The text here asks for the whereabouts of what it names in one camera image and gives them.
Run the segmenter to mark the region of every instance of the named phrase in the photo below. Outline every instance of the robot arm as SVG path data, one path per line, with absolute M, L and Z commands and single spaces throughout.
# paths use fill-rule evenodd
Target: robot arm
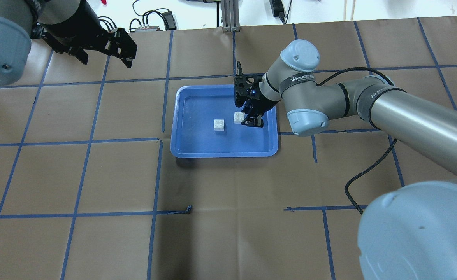
M 104 30 L 86 0 L 0 0 L 0 86 L 19 80 L 36 22 L 41 37 L 57 53 L 68 53 L 83 64 L 85 50 L 113 55 L 130 68 L 137 45 L 123 28 Z
M 239 71 L 236 106 L 244 105 L 246 120 L 260 119 L 282 100 L 298 136 L 359 115 L 457 175 L 457 111 L 376 76 L 319 86 L 312 73 L 319 60 L 310 42 L 291 42 L 263 76 Z M 358 247 L 366 280 L 457 279 L 457 179 L 415 183 L 375 199 L 360 220 Z
M 310 42 L 291 42 L 252 87 L 239 87 L 247 78 L 239 71 L 236 106 L 244 104 L 247 119 L 257 119 L 282 100 L 298 136 L 324 131 L 330 119 L 358 115 L 457 175 L 457 111 L 412 96 L 379 76 L 318 86 L 312 71 L 319 60 Z

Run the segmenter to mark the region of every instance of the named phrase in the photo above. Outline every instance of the black cable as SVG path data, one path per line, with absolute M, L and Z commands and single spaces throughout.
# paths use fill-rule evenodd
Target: black cable
M 165 25 L 165 30 L 168 30 L 168 23 L 166 22 L 166 18 L 164 18 L 163 14 L 161 14 L 159 11 L 155 11 L 155 10 L 147 11 L 142 15 L 142 23 L 144 25 L 149 25 L 149 15 L 150 14 L 158 14 L 159 17 L 163 20 L 163 23 Z
M 331 75 L 329 78 L 326 78 L 325 80 L 323 80 L 323 82 L 317 84 L 317 86 L 320 87 L 321 85 L 327 83 L 328 81 L 332 80 L 333 78 L 335 78 L 335 77 L 337 77 L 337 76 L 339 76 L 339 75 L 341 75 L 343 73 L 349 72 L 349 71 L 371 71 L 372 73 L 376 73 L 379 76 L 381 76 L 381 78 L 383 78 L 385 81 L 387 81 L 387 83 L 389 85 L 394 86 L 392 81 L 390 81 L 389 78 L 386 77 L 383 73 L 377 71 L 376 69 L 372 69 L 372 68 L 369 68 L 369 67 L 353 67 L 353 68 L 339 70 L 336 73 L 334 73 L 333 75 Z
M 383 161 L 387 155 L 393 150 L 394 148 L 394 145 L 396 144 L 396 142 L 398 142 L 398 139 L 393 139 L 393 142 L 391 142 L 391 145 L 389 145 L 389 148 L 385 151 L 385 153 L 378 159 L 378 161 L 376 161 L 373 165 L 369 166 L 369 168 L 367 168 L 366 170 L 360 172 L 359 174 L 357 174 L 355 177 L 351 178 L 348 183 L 346 183 L 345 185 L 345 193 L 346 193 L 346 196 L 348 197 L 348 199 L 350 200 L 350 202 L 353 204 L 353 206 L 355 206 L 355 208 L 358 210 L 358 212 L 362 215 L 364 214 L 364 211 L 360 208 L 360 206 L 357 204 L 357 202 L 355 201 L 355 199 L 353 199 L 353 197 L 351 196 L 350 192 L 348 191 L 348 188 L 350 187 L 350 185 L 358 178 L 362 177 L 363 175 L 365 175 L 367 172 L 371 171 L 374 167 L 378 166 L 379 163 L 381 163 L 381 161 Z
M 287 8 L 286 22 L 284 23 L 285 25 L 287 24 L 287 20 L 289 19 L 289 14 L 291 13 L 291 4 L 292 4 L 292 0 L 289 2 L 289 7 Z
M 220 27 L 220 2 L 216 2 L 216 26 Z
M 132 21 L 130 22 L 130 26 L 129 26 L 129 28 L 128 28 L 128 31 L 129 31 L 129 32 L 134 32 L 134 31 L 136 30 L 136 28 L 134 28 L 135 30 L 132 31 L 132 23 L 133 23 L 134 21 L 138 21 L 138 24 L 141 25 L 141 24 L 140 24 L 140 20 L 139 20 L 138 18 L 132 19 Z
M 109 19 L 109 20 L 111 21 L 111 23 L 112 23 L 112 26 L 114 26 L 114 28 L 118 28 L 118 26 L 116 26 L 116 23 L 114 23 L 114 21 L 113 21 L 110 17 L 108 17 L 108 16 L 99 16 L 99 19 L 100 19 L 100 18 L 107 18 L 107 19 Z
M 111 32 L 111 27 L 109 26 L 111 23 L 109 23 L 108 21 L 106 21 L 105 19 L 99 19 L 99 22 L 100 23 L 104 23 L 106 28 L 107 28 L 107 31 L 108 32 Z

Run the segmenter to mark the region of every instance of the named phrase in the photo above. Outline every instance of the light gray joint cover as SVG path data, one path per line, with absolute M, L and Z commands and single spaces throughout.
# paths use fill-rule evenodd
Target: light gray joint cover
M 31 50 L 27 32 L 8 19 L 0 17 L 0 86 L 17 82 Z

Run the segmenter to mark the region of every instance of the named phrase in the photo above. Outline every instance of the metal bracket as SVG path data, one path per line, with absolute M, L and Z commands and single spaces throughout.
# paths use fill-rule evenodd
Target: metal bracket
M 239 25 L 239 0 L 221 0 L 221 21 L 224 32 L 241 30 Z

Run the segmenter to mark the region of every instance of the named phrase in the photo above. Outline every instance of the grid line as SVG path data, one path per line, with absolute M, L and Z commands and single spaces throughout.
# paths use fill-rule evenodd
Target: grid line
M 158 166 L 156 170 L 156 189 L 154 193 L 154 206 L 151 222 L 151 234 L 149 240 L 149 257 L 147 259 L 147 280 L 151 279 L 152 273 L 152 254 L 154 253 L 154 236 L 156 232 L 156 217 L 158 211 L 159 182 L 161 179 L 161 160 L 163 158 L 163 141 L 159 141 Z
M 78 213 L 79 200 L 81 198 L 81 190 L 83 189 L 83 183 L 84 183 L 84 180 L 85 180 L 86 167 L 87 167 L 87 164 L 88 164 L 88 158 L 90 157 L 90 150 L 91 150 L 91 147 L 92 147 L 93 134 L 95 132 L 95 126 L 97 124 L 97 116 L 98 116 L 98 113 L 99 113 L 100 101 L 102 100 L 102 91 L 104 91 L 104 81 L 105 81 L 105 78 L 106 78 L 106 75 L 107 75 L 107 69 L 109 67 L 109 59 L 110 58 L 111 58 L 110 56 L 107 57 L 106 64 L 105 64 L 105 67 L 104 67 L 104 73 L 102 74 L 102 81 L 100 83 L 99 97 L 97 99 L 97 104 L 95 106 L 95 113 L 93 115 L 92 129 L 90 131 L 90 137 L 89 137 L 89 140 L 88 140 L 88 146 L 86 148 L 85 161 L 84 161 L 84 164 L 83 164 L 83 170 L 81 172 L 81 179 L 80 179 L 79 186 L 78 186 L 78 193 L 77 193 L 77 197 L 76 197 L 76 202 L 74 203 L 73 218 L 71 219 L 70 233 L 69 233 L 69 236 L 68 236 L 68 243 L 66 245 L 66 250 L 65 250 L 65 255 L 64 255 L 63 268 L 62 268 L 62 271 L 61 271 L 61 280 L 64 280 L 64 276 L 65 276 L 65 273 L 66 273 L 66 267 L 67 267 L 67 264 L 68 264 L 68 257 L 69 257 L 70 248 L 71 248 L 72 235 L 73 235 L 73 232 L 74 232 L 74 223 L 76 222 L 76 214 Z
M 170 85 L 170 66 L 171 66 L 171 51 L 173 47 L 173 31 L 170 32 L 170 43 L 168 45 L 168 60 L 166 61 L 166 80 L 165 80 L 165 95 L 163 99 L 163 119 L 161 120 L 161 132 L 165 131 L 166 124 L 166 106 L 168 103 L 168 87 Z
M 43 84 L 43 81 L 45 80 L 45 76 L 47 75 L 47 70 L 49 69 L 49 63 L 50 63 L 50 60 L 52 59 L 52 55 L 53 54 L 54 54 L 54 50 L 52 50 L 50 52 L 49 59 L 47 60 L 47 64 L 45 65 L 45 69 L 44 69 L 44 72 L 43 72 L 43 75 L 42 75 L 42 79 L 40 80 L 40 84 L 38 86 L 38 90 L 37 90 L 37 93 L 35 95 L 35 100 L 33 101 L 33 105 L 31 106 L 31 111 L 30 111 L 28 120 L 26 122 L 26 126 L 24 127 L 24 132 L 23 132 L 23 136 L 21 138 L 21 143 L 20 143 L 20 145 L 19 145 L 19 147 L 17 149 L 17 153 L 16 153 L 16 156 L 14 158 L 14 162 L 12 163 L 12 168 L 11 168 L 11 171 L 10 171 L 10 174 L 9 174 L 9 178 L 7 180 L 7 184 L 5 186 L 5 190 L 4 190 L 4 193 L 2 195 L 2 199 L 0 201 L 0 213 L 2 212 L 2 208 L 4 206 L 5 199 L 7 197 L 8 191 L 9 191 L 10 183 L 11 183 L 12 177 L 14 175 L 14 171 L 15 171 L 15 168 L 16 168 L 16 165 L 17 165 L 17 161 L 19 160 L 19 155 L 20 155 L 21 149 L 23 147 L 22 144 L 24 143 L 24 140 L 26 139 L 26 134 L 28 133 L 28 129 L 30 127 L 31 119 L 33 117 L 33 113 L 34 113 L 35 107 L 37 105 L 38 97 L 40 96 L 40 92 L 42 91 L 42 84 Z
M 325 231 L 325 240 L 327 244 L 327 255 L 329 257 L 330 278 L 336 280 L 336 273 L 334 272 L 334 260 L 332 258 L 332 249 L 330 247 L 329 225 L 327 223 L 327 213 L 322 209 L 323 230 Z
M 313 160 L 317 163 L 317 145 L 315 143 L 315 135 L 312 135 L 312 149 L 313 149 Z
M 457 64 L 449 65 L 439 65 L 439 68 L 457 68 Z M 407 70 L 407 69 L 435 69 L 436 66 L 426 65 L 426 66 L 399 66 L 399 67 L 374 67 L 373 69 L 383 71 L 383 70 Z M 340 69 L 327 69 L 327 70 L 316 70 L 314 73 L 327 73 L 327 72 L 337 72 Z M 170 77 L 169 80 L 194 80 L 194 79 L 212 79 L 212 78 L 225 78 L 233 75 L 209 75 L 209 76 L 185 76 L 185 77 Z M 112 83 L 131 83 L 131 82 L 154 82 L 154 81 L 166 81 L 166 78 L 157 78 L 157 79 L 130 79 L 130 80 L 112 80 L 105 81 L 105 84 Z M 100 82 L 74 82 L 74 83 L 59 83 L 59 84 L 44 84 L 42 87 L 55 87 L 55 86 L 77 86 L 77 85 L 88 85 L 88 84 L 100 84 Z M 16 85 L 16 86 L 0 86 L 0 89 L 13 89 L 13 88 L 36 88 L 39 85 Z
M 436 69 L 438 70 L 438 74 L 440 75 L 440 79 L 441 79 L 441 82 L 443 83 L 443 87 L 445 87 L 445 91 L 448 95 L 448 98 L 450 99 L 450 102 L 452 103 L 453 109 L 457 110 L 457 105 L 455 105 L 455 101 L 453 100 L 452 94 L 450 93 L 450 89 L 448 88 L 448 85 L 446 84 L 445 77 L 443 76 L 440 65 L 438 64 L 438 60 L 436 59 L 436 56 L 433 53 L 433 49 L 431 48 L 431 45 L 429 44 L 429 41 L 426 36 L 426 32 L 424 32 L 424 27 L 422 26 L 422 22 L 420 21 L 420 18 L 417 18 L 417 21 L 419 22 L 419 28 L 420 28 L 420 31 L 422 32 L 422 37 L 424 38 L 424 41 L 426 42 L 427 49 L 431 53 L 431 57 L 433 58 L 434 65 L 436 66 Z
M 294 39 L 297 40 L 298 39 L 298 32 L 296 31 L 296 25 L 294 23 L 292 24 L 292 31 L 294 33 Z

